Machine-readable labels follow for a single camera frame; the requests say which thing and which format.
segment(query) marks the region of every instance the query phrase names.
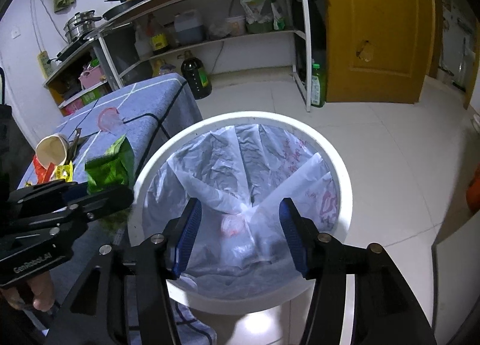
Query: human hand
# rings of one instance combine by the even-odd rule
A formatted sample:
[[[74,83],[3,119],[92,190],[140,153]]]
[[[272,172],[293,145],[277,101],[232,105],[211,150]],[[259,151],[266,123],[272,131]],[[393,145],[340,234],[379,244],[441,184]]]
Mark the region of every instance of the human hand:
[[[50,310],[55,301],[55,292],[50,272],[44,272],[41,275],[27,280],[27,284],[30,286],[34,295],[33,307],[40,311]],[[16,310],[22,308],[23,303],[15,287],[0,289],[0,292],[10,306]]]

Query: door panel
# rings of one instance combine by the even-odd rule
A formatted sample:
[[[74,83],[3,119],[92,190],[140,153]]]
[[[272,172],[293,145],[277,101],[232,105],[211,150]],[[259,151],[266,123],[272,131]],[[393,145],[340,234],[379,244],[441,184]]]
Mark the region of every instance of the door panel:
[[[418,100],[433,0],[326,0],[327,101]]]

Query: metal bolt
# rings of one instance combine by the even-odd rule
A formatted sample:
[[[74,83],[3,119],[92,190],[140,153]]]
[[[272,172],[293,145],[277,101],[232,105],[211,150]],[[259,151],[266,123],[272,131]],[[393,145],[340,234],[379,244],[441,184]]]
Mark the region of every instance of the metal bolt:
[[[383,252],[383,247],[379,244],[373,243],[370,245],[370,250],[374,253],[382,253]]]
[[[51,228],[49,234],[51,236],[56,236],[60,232],[60,228]]]
[[[332,240],[332,236],[327,233],[320,233],[317,235],[318,241],[328,243]]]
[[[110,245],[103,245],[98,251],[100,254],[109,254],[112,251],[112,247]]]
[[[159,244],[165,240],[165,237],[163,234],[153,234],[150,238],[150,241],[152,241],[154,244]]]

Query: green plastic wrapper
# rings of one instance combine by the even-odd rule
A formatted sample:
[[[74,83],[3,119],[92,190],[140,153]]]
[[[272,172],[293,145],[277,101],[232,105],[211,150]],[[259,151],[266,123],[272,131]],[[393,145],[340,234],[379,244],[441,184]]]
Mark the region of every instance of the green plastic wrapper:
[[[85,163],[88,193],[92,194],[113,184],[127,185],[133,188],[134,178],[134,150],[127,137],[123,135],[109,147],[101,157]],[[130,209],[118,211],[110,216],[99,219],[100,224],[109,233],[114,234],[128,222]]]

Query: black frying pan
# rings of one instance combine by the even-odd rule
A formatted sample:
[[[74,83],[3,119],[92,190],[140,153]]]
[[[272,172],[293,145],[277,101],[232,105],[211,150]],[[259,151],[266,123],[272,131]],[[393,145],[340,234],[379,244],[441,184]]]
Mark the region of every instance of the black frying pan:
[[[133,7],[134,5],[143,2],[144,0],[105,0],[105,1],[119,1],[121,4],[110,8],[107,12],[103,14],[105,20],[110,20],[120,13],[125,12],[127,9]]]

